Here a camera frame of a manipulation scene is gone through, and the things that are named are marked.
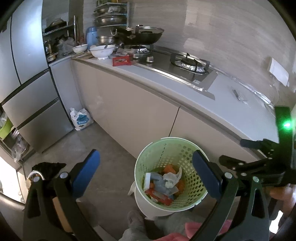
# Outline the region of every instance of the person's leg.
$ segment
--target person's leg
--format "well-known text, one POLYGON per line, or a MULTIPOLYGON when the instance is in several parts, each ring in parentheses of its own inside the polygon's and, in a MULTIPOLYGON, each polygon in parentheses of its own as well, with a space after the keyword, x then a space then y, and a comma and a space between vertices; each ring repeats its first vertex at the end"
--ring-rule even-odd
POLYGON ((158 217, 154 223, 159 229, 163 230, 164 235, 169 235, 170 233, 180 233, 186 236, 185 223, 202 223, 204 220, 205 218, 186 210, 182 212, 175 212, 169 216, 158 217))
POLYGON ((146 235, 144 220, 138 211, 132 210, 128 213, 128 227, 119 241, 151 241, 146 235))

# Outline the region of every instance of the red snack package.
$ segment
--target red snack package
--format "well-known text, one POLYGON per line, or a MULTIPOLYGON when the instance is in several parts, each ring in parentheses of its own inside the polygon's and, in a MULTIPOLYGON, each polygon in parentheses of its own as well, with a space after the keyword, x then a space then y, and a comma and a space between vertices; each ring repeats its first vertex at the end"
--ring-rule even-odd
POLYGON ((131 60, 129 56, 113 57, 112 63, 113 66, 131 65, 131 60))
POLYGON ((176 171, 175 171, 175 169, 173 168, 173 165, 171 165, 171 164, 166 165, 165 168, 163 169, 163 172, 164 172, 164 173, 169 173, 169 172, 171 172, 171 173, 173 173, 173 174, 176 174, 176 171))
POLYGON ((151 197, 155 198, 157 201, 163 203, 166 206, 169 206, 172 203, 172 199, 170 199, 168 196, 161 194, 154 189, 148 189, 145 191, 146 194, 150 195, 151 197))

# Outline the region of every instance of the gas stove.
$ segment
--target gas stove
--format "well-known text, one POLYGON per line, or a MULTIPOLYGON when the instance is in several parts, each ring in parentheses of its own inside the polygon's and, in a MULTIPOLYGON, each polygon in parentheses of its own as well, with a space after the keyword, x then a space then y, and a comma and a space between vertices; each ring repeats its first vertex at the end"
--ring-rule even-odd
POLYGON ((213 69, 209 61, 161 47, 130 46, 129 48, 135 49, 133 65, 183 82, 201 94, 215 99, 214 95, 207 91, 217 76, 216 73, 211 74, 213 69))

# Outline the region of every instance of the blue bottle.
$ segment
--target blue bottle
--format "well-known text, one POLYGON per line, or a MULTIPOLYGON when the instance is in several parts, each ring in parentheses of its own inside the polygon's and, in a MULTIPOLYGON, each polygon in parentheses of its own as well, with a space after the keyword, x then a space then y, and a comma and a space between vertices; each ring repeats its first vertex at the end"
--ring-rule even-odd
POLYGON ((89 50, 90 46, 92 45, 98 45, 98 39, 97 39, 97 32, 96 27, 89 27, 86 30, 86 43, 88 44, 87 49, 89 50))

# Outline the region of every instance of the green trash basket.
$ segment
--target green trash basket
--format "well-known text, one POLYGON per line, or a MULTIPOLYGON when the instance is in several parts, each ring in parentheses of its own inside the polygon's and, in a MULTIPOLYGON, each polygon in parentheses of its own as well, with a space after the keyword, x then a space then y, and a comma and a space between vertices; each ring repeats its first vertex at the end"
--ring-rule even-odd
POLYGON ((0 129, 0 139, 4 139, 9 133, 12 128, 12 123, 9 118, 7 118, 4 126, 0 129))
POLYGON ((192 154, 196 150, 200 150, 207 158, 197 145, 179 137, 162 138, 141 151, 135 166, 135 182, 137 189, 150 205, 165 211, 183 211, 197 205, 207 195, 207 190, 192 165, 192 154), (184 192, 170 206, 151 201, 143 191, 145 174, 167 164, 181 167, 182 179, 185 182, 184 192))

